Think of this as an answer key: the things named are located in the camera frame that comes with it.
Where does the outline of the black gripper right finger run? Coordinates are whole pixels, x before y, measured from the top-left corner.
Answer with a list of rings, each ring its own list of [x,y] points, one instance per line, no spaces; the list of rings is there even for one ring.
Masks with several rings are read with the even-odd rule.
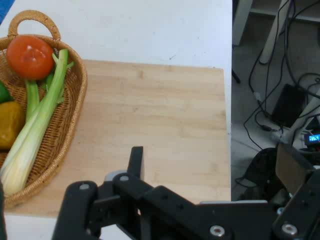
[[[277,147],[275,173],[292,194],[272,225],[277,240],[316,240],[320,220],[320,170],[289,144]]]

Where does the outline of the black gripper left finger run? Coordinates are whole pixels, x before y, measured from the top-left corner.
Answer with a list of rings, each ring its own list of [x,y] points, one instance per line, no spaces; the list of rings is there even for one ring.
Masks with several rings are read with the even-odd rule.
[[[70,184],[53,231],[55,240],[97,240],[116,225],[134,240],[231,240],[229,224],[215,220],[207,206],[195,205],[164,186],[142,180],[144,149],[131,149],[128,168],[112,180]]]

